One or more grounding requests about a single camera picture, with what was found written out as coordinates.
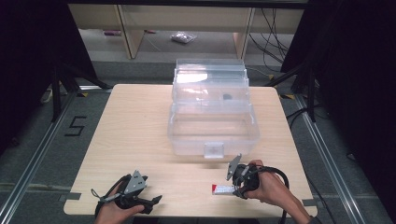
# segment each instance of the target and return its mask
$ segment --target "wooden table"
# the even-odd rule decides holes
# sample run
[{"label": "wooden table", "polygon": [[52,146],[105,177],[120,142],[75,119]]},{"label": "wooden table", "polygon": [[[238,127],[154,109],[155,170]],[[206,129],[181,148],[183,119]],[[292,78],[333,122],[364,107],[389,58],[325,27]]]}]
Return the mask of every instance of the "wooden table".
[{"label": "wooden table", "polygon": [[[280,217],[280,208],[258,200],[212,195],[212,184],[231,185],[225,178],[234,156],[211,160],[173,153],[166,133],[171,91],[170,85],[115,86],[71,189],[72,194],[80,193],[80,198],[66,201],[66,214],[93,214],[98,199],[91,189],[103,196],[123,175],[139,170],[148,176],[148,187],[139,197],[163,196],[151,216]],[[312,202],[276,90],[251,87],[250,93],[262,137],[241,163],[261,159],[282,170],[296,197]],[[318,212],[315,206],[306,209],[312,216]]]}]

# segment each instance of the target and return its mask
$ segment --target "floor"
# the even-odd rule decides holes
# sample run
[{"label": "floor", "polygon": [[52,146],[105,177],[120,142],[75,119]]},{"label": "floor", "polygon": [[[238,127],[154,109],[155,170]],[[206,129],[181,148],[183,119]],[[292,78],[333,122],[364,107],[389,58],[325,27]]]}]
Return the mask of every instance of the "floor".
[{"label": "floor", "polygon": [[[136,58],[130,60],[126,56],[120,36],[104,35],[101,30],[80,30],[99,78],[110,83],[117,83],[120,80],[129,82],[131,78],[129,76],[138,76],[144,79],[145,77],[129,74],[128,68],[134,66],[134,63],[158,63],[161,65],[159,68],[171,72],[172,66],[178,58],[236,58],[232,34],[194,32],[192,34],[196,35],[196,39],[188,44],[180,44],[171,40],[170,36],[174,32],[146,33]],[[279,60],[283,57],[283,51],[276,45],[274,37],[271,37],[271,42],[274,45],[268,44],[266,49],[272,52],[278,58],[277,60],[268,55],[263,56],[262,51],[252,41],[254,39],[262,47],[265,47],[264,38],[267,37],[268,35],[252,34],[252,38],[248,41],[244,62],[251,75],[259,76],[259,82],[254,82],[253,85],[260,85],[260,81],[262,82],[263,79],[264,82],[268,81],[271,75],[279,75],[277,71],[281,65]],[[293,35],[277,36],[277,39],[285,46],[282,48],[289,46],[292,38]],[[279,84],[277,87],[279,94],[285,97],[292,94],[290,92],[291,82],[292,78]],[[73,183],[79,168],[78,165],[85,155],[85,150],[94,133],[95,124],[106,105],[108,95],[109,93],[93,93],[88,97],[77,97],[73,100],[71,106],[74,108],[74,113],[66,114],[58,133],[47,139],[50,149],[44,153],[41,161],[37,163],[37,167],[30,165],[31,159],[37,156],[37,148],[43,144],[44,139],[40,136],[47,136],[48,131],[54,130],[56,127],[52,127],[47,119],[51,114],[50,104],[43,104],[33,114],[29,127],[20,135],[20,139],[24,141],[20,141],[20,144],[16,146],[23,150],[11,148],[0,158],[0,202],[5,203],[9,199],[9,193],[14,186],[18,186],[18,182],[28,182],[25,196],[16,202],[19,206],[15,211],[12,211],[13,216],[9,219],[9,223],[93,222],[91,216],[67,216],[62,208],[64,197],[70,191],[71,183]],[[291,97],[294,100],[280,99],[286,115],[304,107],[304,96]],[[76,142],[67,138],[62,140],[61,137],[64,138],[64,135],[70,132],[68,125],[71,120],[81,114],[90,114],[87,120],[81,121],[87,122],[84,129],[87,134],[79,137]],[[292,124],[291,132],[307,176],[312,181],[311,188],[318,203],[320,219],[323,223],[335,223],[333,218],[338,223],[392,223],[360,167],[346,157],[347,147],[342,138],[337,135],[336,128],[326,111],[319,108],[316,110],[316,115],[318,120],[314,124],[310,123],[306,115],[300,116]],[[314,136],[318,135],[323,136],[324,140],[319,138],[318,141],[314,141]],[[21,176],[29,172],[34,174],[32,179],[21,179]],[[346,192],[346,196],[340,195],[340,192]],[[238,223],[234,219],[183,217],[163,218],[160,221],[166,224]],[[260,223],[277,223],[277,219],[259,219],[259,221]]]}]

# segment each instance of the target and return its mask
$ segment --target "human hand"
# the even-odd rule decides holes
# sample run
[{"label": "human hand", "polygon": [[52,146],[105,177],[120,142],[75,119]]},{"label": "human hand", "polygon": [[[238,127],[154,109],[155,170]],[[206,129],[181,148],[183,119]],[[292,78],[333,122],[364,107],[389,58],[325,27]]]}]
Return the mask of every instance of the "human hand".
[{"label": "human hand", "polygon": [[[109,196],[114,195],[120,185],[116,186]],[[135,215],[136,213],[142,212],[145,209],[143,205],[137,205],[129,209],[121,209],[116,203],[104,203],[100,209],[98,216],[96,217],[95,224],[121,224],[128,217]]]},{"label": "human hand", "polygon": [[[249,165],[263,166],[262,161],[254,160]],[[284,185],[275,173],[259,172],[260,185],[253,191],[245,192],[245,197],[258,199],[261,203],[269,203],[284,209],[297,223],[308,223],[311,217],[301,202]]]}]

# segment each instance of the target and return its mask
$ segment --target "small box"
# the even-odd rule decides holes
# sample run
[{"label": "small box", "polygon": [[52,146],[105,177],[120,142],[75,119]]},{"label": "small box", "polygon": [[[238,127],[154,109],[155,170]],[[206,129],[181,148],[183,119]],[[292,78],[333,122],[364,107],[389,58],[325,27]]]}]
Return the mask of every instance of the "small box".
[{"label": "small box", "polygon": [[241,60],[178,60],[168,137],[177,155],[248,154],[260,139]]}]

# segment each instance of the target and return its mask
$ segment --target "clear plastic container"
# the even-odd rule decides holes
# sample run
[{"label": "clear plastic container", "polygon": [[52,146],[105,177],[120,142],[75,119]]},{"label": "clear plastic container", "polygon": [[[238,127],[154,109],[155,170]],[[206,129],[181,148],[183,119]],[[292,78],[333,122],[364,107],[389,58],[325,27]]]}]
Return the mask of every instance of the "clear plastic container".
[{"label": "clear plastic container", "polygon": [[168,137],[177,155],[248,154],[260,139],[241,60],[178,60]]}]

